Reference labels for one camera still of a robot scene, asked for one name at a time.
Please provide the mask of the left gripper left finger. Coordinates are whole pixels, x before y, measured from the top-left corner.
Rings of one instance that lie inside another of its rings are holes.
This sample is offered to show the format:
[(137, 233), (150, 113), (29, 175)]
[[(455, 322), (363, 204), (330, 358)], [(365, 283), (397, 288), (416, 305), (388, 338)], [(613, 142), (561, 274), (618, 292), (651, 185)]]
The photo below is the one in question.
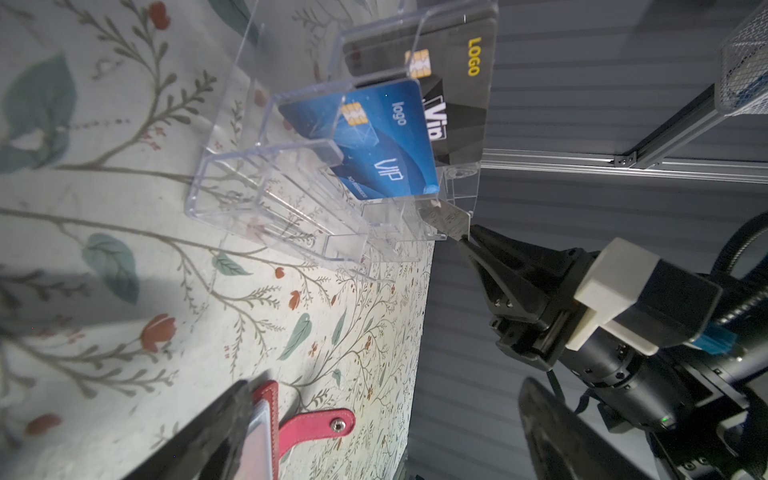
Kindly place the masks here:
[(234, 383), (126, 478), (234, 478), (253, 410), (249, 383)]

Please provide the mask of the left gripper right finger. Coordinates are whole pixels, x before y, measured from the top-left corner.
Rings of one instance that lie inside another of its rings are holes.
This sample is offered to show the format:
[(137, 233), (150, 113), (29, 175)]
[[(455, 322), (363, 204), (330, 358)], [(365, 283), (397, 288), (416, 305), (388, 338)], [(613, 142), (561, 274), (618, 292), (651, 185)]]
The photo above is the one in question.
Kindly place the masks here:
[(538, 479), (648, 477), (533, 378), (522, 383), (518, 411)]

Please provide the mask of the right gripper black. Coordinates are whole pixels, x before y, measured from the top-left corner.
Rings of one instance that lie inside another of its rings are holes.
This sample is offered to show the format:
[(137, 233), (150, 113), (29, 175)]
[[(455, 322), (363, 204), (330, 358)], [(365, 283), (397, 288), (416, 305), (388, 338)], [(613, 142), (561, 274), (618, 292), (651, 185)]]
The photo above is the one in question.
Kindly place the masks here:
[(552, 370), (587, 312), (575, 293), (597, 254), (553, 250), (479, 224), (459, 246), (479, 275), (496, 347), (537, 370)]

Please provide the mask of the red leather card holder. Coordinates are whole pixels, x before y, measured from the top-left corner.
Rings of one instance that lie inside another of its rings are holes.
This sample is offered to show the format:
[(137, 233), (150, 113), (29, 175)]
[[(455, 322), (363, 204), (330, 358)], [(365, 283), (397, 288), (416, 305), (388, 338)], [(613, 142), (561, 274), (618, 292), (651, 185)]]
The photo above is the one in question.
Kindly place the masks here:
[(356, 425), (353, 411), (342, 408), (298, 414), (280, 422), (279, 385), (267, 381), (252, 393), (252, 412), (246, 417), (245, 439), (234, 479), (277, 479), (280, 460), (307, 442), (339, 439)]

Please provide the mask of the silver vip card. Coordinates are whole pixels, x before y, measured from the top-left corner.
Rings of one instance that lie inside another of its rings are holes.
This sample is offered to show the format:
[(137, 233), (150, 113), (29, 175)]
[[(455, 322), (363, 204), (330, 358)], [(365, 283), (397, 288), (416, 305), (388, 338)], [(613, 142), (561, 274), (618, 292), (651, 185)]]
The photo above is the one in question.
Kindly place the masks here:
[(421, 218), (439, 233), (461, 241), (469, 237), (471, 216), (455, 205), (439, 199), (418, 202)]

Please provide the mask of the blue vip card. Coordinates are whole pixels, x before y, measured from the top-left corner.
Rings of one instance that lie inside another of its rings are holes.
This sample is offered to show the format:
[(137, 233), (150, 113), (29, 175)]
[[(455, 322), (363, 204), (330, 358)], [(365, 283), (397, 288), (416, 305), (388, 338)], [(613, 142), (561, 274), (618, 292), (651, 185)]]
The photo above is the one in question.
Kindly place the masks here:
[(417, 81), (393, 80), (295, 100), (278, 110), (301, 137), (336, 144), (342, 160), (331, 171), (357, 199), (439, 192)]

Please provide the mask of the black vip card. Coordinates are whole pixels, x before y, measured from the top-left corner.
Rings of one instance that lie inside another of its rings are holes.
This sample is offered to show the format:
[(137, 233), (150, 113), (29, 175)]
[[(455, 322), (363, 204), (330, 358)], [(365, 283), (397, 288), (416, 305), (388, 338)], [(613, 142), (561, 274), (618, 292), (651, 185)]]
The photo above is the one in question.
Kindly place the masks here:
[(410, 67), (420, 83), (435, 163), (454, 166), (482, 157), (496, 33), (492, 15), (432, 18), (351, 40), (342, 52), (354, 76)]

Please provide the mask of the clear acrylic organizer tray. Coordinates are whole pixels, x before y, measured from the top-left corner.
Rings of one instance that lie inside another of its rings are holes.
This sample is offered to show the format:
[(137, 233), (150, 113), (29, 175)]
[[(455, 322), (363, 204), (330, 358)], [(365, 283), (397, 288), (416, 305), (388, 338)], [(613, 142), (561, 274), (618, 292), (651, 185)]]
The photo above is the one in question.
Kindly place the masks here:
[(411, 79), (400, 66), (352, 75), (345, 43), (434, 19), (492, 15), (494, 1), (249, 1), (234, 29), (242, 42), (224, 102), (185, 209), (205, 224), (329, 269), (366, 270), (411, 259), (419, 242), (449, 238), (418, 202), (439, 199), (472, 217), (480, 160), (437, 167), (437, 194), (359, 200), (331, 171), (342, 160), (330, 139), (301, 137), (278, 107)]

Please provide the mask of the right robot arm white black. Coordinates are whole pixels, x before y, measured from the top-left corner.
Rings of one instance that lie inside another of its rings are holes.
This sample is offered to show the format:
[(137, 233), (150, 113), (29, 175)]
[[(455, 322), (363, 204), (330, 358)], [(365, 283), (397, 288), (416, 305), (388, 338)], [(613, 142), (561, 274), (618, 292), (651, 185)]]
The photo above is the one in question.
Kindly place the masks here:
[(767, 264), (734, 273), (767, 231), (758, 215), (693, 273), (625, 239), (557, 251), (474, 225), (458, 238), (497, 348), (561, 364), (607, 430), (641, 430), (666, 479), (767, 475)]

